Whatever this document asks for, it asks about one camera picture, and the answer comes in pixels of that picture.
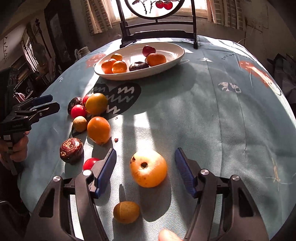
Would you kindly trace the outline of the person's left hand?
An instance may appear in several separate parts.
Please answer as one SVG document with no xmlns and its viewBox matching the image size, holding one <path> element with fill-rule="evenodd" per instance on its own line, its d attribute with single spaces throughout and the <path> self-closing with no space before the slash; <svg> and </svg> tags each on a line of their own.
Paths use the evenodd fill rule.
<svg viewBox="0 0 296 241">
<path fill-rule="evenodd" d="M 10 154 L 10 158 L 14 162 L 22 162 L 27 157 L 28 152 L 28 134 L 30 132 L 25 132 L 25 135 L 13 146 L 13 153 Z M 1 149 L 1 163 L 4 167 L 6 167 L 8 170 L 10 170 L 10 166 L 8 162 L 4 159 L 4 154 L 8 152 L 8 146 L 7 143 L 3 140 L 1 140 L 0 143 L 0 149 Z"/>
</svg>

